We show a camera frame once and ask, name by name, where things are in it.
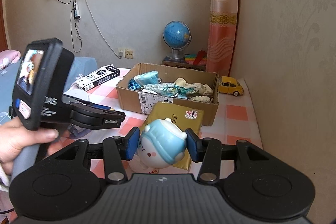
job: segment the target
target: blue tassel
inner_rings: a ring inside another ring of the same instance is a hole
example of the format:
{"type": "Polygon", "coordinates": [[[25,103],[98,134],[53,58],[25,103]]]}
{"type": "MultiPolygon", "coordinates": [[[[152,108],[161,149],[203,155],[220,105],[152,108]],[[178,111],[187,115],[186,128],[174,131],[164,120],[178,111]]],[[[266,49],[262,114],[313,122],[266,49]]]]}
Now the blue tassel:
{"type": "Polygon", "coordinates": [[[141,86],[134,81],[133,78],[131,78],[129,81],[128,81],[128,89],[130,90],[141,90],[141,86]]]}

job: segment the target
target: gray ribbed surface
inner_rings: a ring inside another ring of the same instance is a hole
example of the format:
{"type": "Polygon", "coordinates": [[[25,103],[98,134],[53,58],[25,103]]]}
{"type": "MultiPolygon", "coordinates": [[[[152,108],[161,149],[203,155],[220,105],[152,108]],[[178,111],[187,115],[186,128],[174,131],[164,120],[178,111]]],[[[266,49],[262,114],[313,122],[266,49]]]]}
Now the gray ribbed surface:
{"type": "MultiPolygon", "coordinates": [[[[19,218],[14,224],[46,224],[19,218]]],[[[215,187],[200,185],[191,175],[135,174],[123,185],[110,185],[85,213],[53,224],[260,224],[234,211],[215,187]]],[[[288,224],[309,224],[305,219],[288,224]]]]}

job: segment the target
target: hand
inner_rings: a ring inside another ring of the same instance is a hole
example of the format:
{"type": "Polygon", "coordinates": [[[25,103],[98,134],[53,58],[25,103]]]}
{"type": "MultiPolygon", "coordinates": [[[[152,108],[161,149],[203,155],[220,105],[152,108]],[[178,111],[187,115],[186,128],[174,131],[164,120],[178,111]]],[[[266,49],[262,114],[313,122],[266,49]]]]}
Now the hand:
{"type": "MultiPolygon", "coordinates": [[[[49,143],[57,137],[58,131],[56,129],[40,128],[37,131],[26,129],[19,117],[0,126],[0,163],[5,173],[11,174],[13,161],[24,147],[37,143],[49,143]]],[[[57,150],[55,146],[51,146],[48,152],[53,153],[57,150]]]]}

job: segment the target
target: pink curtain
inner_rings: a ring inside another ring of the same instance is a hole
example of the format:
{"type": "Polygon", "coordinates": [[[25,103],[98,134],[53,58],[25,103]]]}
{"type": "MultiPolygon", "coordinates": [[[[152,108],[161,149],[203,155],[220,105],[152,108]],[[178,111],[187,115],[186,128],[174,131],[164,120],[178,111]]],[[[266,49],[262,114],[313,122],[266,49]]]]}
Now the pink curtain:
{"type": "Polygon", "coordinates": [[[229,74],[235,45],[238,0],[211,0],[207,71],[229,74]]]}

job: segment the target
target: fingernail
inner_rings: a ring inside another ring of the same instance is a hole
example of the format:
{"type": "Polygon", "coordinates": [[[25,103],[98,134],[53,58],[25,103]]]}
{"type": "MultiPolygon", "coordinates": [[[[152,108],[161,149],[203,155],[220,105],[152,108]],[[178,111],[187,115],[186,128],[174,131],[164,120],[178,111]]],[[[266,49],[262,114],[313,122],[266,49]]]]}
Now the fingernail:
{"type": "Polygon", "coordinates": [[[46,132],[46,135],[50,139],[56,139],[58,137],[58,131],[56,129],[50,129],[46,132]]]}

